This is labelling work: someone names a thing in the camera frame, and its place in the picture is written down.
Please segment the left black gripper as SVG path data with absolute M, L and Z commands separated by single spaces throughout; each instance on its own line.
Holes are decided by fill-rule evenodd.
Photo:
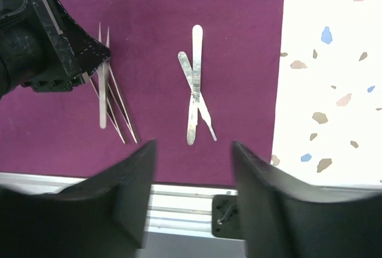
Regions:
M 110 49 L 89 35 L 59 0 L 1 0 L 1 95 L 21 85 L 71 91 Z

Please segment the fine pointed steel tweezers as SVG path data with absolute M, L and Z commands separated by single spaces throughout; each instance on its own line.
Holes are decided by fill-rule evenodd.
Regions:
M 127 139 L 125 137 L 122 125 L 121 125 L 121 118 L 122 114 L 118 113 L 118 111 L 121 111 L 118 104 L 116 97 L 113 93 L 113 90 L 110 85 L 108 85 L 108 93 L 107 93 L 107 115 L 110 119 L 110 122 L 112 123 L 115 131 L 117 132 L 120 140 L 123 144 L 127 144 Z

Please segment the purple cloth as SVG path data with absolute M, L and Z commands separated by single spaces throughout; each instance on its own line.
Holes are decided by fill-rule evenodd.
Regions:
M 231 185 L 230 145 L 272 153 L 284 0 L 60 0 L 111 67 L 142 142 L 156 139 L 156 180 Z M 193 145 L 192 28 L 203 29 Z M 1 100 L 3 172 L 88 177 L 136 150 L 99 126 L 89 84 L 69 93 L 18 88 Z

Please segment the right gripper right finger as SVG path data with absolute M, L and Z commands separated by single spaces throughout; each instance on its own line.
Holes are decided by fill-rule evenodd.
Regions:
M 314 186 L 232 143 L 248 257 L 380 257 L 381 191 Z

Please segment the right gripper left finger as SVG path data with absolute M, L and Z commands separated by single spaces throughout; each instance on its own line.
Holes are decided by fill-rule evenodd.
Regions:
M 1 256 L 135 257 L 144 247 L 155 162 L 152 140 L 57 193 L 1 186 Z

